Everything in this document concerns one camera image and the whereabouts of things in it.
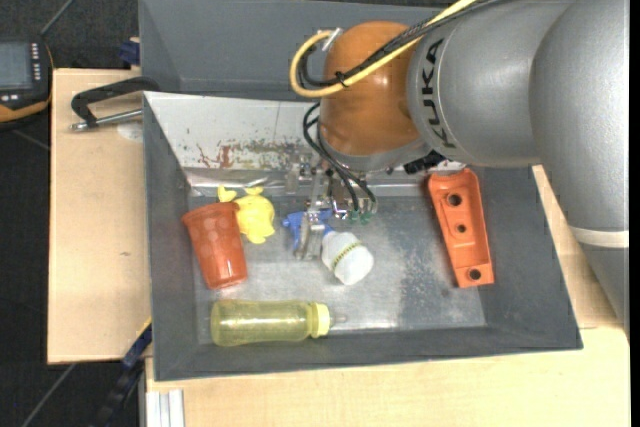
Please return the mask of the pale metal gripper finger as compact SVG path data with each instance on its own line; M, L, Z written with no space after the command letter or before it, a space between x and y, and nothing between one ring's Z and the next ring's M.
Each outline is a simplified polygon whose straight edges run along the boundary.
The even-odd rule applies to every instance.
M309 257L317 259L321 255L322 242L327 232L327 225L323 222L317 222L310 225L309 233Z
M297 224L297 228L294 230L295 235L295 249L294 256L298 260L304 260L307 258L307 245L309 239L309 220L307 216L302 216Z

